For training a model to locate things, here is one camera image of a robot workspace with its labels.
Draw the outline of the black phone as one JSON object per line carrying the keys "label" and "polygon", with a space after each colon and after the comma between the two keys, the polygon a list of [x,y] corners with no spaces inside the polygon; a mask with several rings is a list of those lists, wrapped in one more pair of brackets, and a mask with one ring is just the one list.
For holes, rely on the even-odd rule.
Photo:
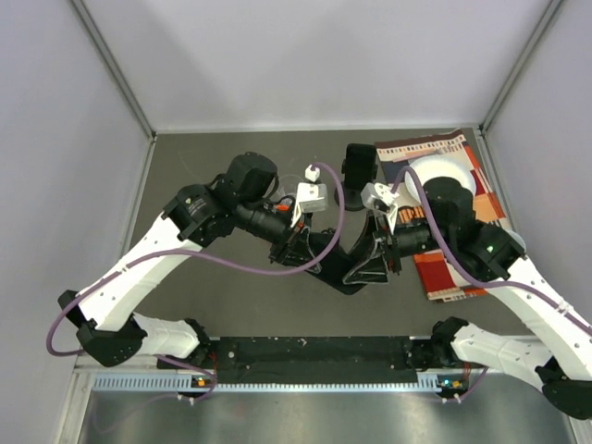
{"label": "black phone", "polygon": [[344,285],[341,278],[346,272],[349,251],[346,251],[337,241],[329,254],[319,264],[307,270],[312,277],[327,284],[329,287],[345,295],[353,295],[366,285]]}
{"label": "black phone", "polygon": [[349,143],[341,172],[346,189],[361,191],[376,178],[376,147],[372,144]]}

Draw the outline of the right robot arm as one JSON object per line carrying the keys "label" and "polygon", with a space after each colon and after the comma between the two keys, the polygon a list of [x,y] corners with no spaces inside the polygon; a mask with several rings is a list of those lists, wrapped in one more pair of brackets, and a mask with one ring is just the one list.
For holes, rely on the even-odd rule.
{"label": "right robot arm", "polygon": [[434,327],[434,359],[481,364],[541,392],[558,410],[578,420],[591,417],[591,326],[541,275],[521,237],[477,219],[474,196],[459,180],[415,182],[425,222],[396,228],[394,187],[368,183],[361,200],[378,219],[380,261],[440,249],[468,283],[509,308],[536,336],[527,343],[488,332],[458,318]]}

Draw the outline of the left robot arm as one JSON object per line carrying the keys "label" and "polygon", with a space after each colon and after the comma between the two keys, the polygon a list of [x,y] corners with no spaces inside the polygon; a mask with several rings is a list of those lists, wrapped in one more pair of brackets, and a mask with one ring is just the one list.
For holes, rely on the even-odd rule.
{"label": "left robot arm", "polygon": [[204,364],[210,339],[197,321],[166,321],[136,309],[185,260],[203,258],[206,247],[236,228],[273,245],[293,233],[295,218],[269,201],[277,185],[276,164],[261,154],[246,153],[234,157],[228,170],[211,182],[181,188],[102,277],[59,297],[82,350],[105,367],[136,355],[166,357],[193,367]]}

